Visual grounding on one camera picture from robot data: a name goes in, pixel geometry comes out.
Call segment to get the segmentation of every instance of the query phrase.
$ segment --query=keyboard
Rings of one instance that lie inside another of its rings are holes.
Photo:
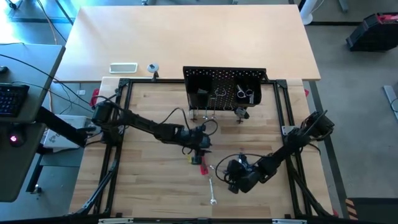
[[[28,85],[0,83],[0,117],[17,117],[28,90]]]

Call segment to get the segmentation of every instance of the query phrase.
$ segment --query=desk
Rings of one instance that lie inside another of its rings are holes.
[[[183,66],[267,68],[270,79],[319,80],[296,5],[81,7],[56,77],[100,82],[109,64],[150,63],[161,78]]]
[[[61,45],[31,45],[12,44],[0,45],[0,54],[14,57],[29,63],[50,76],[61,61],[64,47]],[[42,139],[45,125],[40,123],[27,124],[27,141],[21,147],[12,147],[7,137],[9,122],[31,123],[41,109],[47,89],[52,79],[33,68],[20,62],[0,56],[0,65],[7,66],[7,74],[0,76],[1,83],[12,83],[17,81],[28,82],[41,86],[38,88],[30,86],[27,99],[16,118],[0,118],[0,201],[13,202],[24,183],[25,176],[36,153],[37,146]]]
[[[99,94],[111,96],[118,83],[118,78],[103,78]],[[288,85],[298,124],[309,115],[307,99],[301,80],[289,80]],[[263,85],[262,95],[261,104],[248,109],[251,117],[242,124],[237,124],[236,115],[231,111],[216,112],[219,129],[211,136],[213,152],[206,155],[208,164],[215,165],[239,151],[268,154],[281,147],[273,88]],[[126,90],[121,102],[124,103],[125,97]],[[175,107],[188,108],[184,84],[134,84],[129,105],[133,112],[160,122]],[[174,113],[167,122],[183,124],[181,113]],[[189,125],[194,127],[202,122],[202,119],[195,123],[189,121]],[[104,151],[103,144],[92,144],[85,149],[70,212],[81,208],[97,188]],[[254,162],[255,158],[249,157],[249,160]],[[331,213],[318,151],[305,147],[302,160],[308,188]],[[124,217],[146,218],[283,218],[286,213],[293,214],[284,164],[270,181],[257,184],[246,194],[232,194],[225,183],[213,180],[218,200],[215,206],[210,205],[208,179],[200,175],[198,166],[188,163],[180,146],[162,144],[150,134],[129,128],[124,135],[112,214],[122,212]],[[298,196],[303,210],[301,193]]]

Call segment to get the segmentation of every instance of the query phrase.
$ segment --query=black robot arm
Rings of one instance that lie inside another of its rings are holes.
[[[116,121],[110,120],[112,112],[119,114]],[[204,153],[209,152],[204,149],[211,146],[209,135],[204,133],[206,131],[205,125],[186,129],[181,124],[156,123],[133,113],[131,110],[122,109],[113,102],[106,101],[98,104],[91,120],[95,125],[101,127],[103,132],[101,141],[106,144],[117,145],[121,143],[120,132],[123,131],[125,126],[131,126],[152,134],[162,143],[176,144],[193,149],[195,156],[192,157],[192,164],[201,164],[201,157]]]
[[[254,164],[249,164],[244,154],[239,155],[238,161],[229,161],[224,180],[221,180],[229,183],[229,190],[235,194],[239,190],[247,193],[258,182],[267,182],[286,158],[293,153],[299,153],[299,149],[311,141],[321,141],[331,134],[334,124],[325,116],[326,112],[311,114],[304,120],[301,128],[294,128],[288,133],[280,149],[268,156],[261,156]]]

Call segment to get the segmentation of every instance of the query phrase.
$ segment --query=gray floor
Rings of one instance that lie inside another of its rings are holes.
[[[35,1],[25,0],[19,10],[10,11],[4,1],[0,1],[0,26],[3,32],[0,42],[22,41],[34,44],[53,44],[52,33],[46,23],[9,22],[10,18],[43,19]],[[42,1],[47,14],[54,19],[64,19],[63,14],[53,1]],[[158,4],[226,4],[225,1],[158,0]],[[82,5],[139,5],[140,0],[118,1],[63,1],[65,9],[72,17]],[[240,0],[240,4],[287,4],[287,0]],[[361,21],[364,17],[383,11],[398,11],[394,0],[348,0],[349,12],[342,13],[337,0],[325,0],[314,12],[314,21]],[[70,24],[56,24],[62,35],[67,38]],[[318,89],[328,117],[336,124],[332,135],[340,171],[349,197],[398,197],[398,123],[391,111],[387,98],[382,91],[383,85],[397,82],[398,50],[386,53],[353,53],[345,46],[345,38],[355,27],[307,26],[310,40],[322,80]],[[60,44],[64,44],[57,35]],[[98,83],[68,84],[72,90],[86,90],[82,96],[89,100]],[[52,85],[52,91],[64,97],[59,84]],[[308,97],[310,109],[314,110],[312,96]],[[64,100],[53,97],[54,112],[59,113],[68,106]],[[90,116],[89,113],[74,106],[68,114]],[[335,210],[340,212],[336,197],[335,184],[331,176],[325,149],[321,146],[323,169]],[[0,203],[0,220],[17,218],[50,217],[68,212],[73,186],[78,173],[81,151],[69,152],[64,156],[48,158],[47,162],[61,163],[57,167],[48,166],[39,179],[44,188],[41,196],[24,192],[14,203]]]

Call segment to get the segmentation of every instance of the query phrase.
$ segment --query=wooden workbench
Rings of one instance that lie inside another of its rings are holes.
[[[319,80],[296,5],[81,7],[56,77],[100,82],[111,63],[130,76],[183,78],[183,66],[267,68],[270,79]]]
[[[118,78],[104,78],[100,95],[110,96],[118,86]],[[296,124],[309,115],[301,80],[289,80],[289,94]],[[232,111],[216,112],[219,128],[211,136],[208,164],[216,165],[222,158],[239,152],[268,154],[282,146],[273,88],[262,86],[261,104],[249,108],[250,119],[237,124]],[[184,84],[134,84],[129,109],[154,121],[162,121],[175,107],[187,110]],[[180,111],[169,123],[184,124]],[[189,121],[190,127],[203,122]],[[85,149],[70,211],[77,211],[98,186],[105,146],[92,144]],[[250,162],[257,158],[249,156]],[[331,212],[330,198],[320,156],[312,147],[302,153],[308,188],[324,208]],[[199,166],[188,163],[180,146],[162,144],[152,135],[128,128],[118,172],[112,213],[124,217],[146,218],[283,218],[293,214],[285,164],[265,184],[257,184],[250,192],[235,195],[228,186],[214,178],[218,204],[210,205],[210,186]],[[298,191],[303,210],[302,195]],[[103,197],[104,208],[106,193]]]

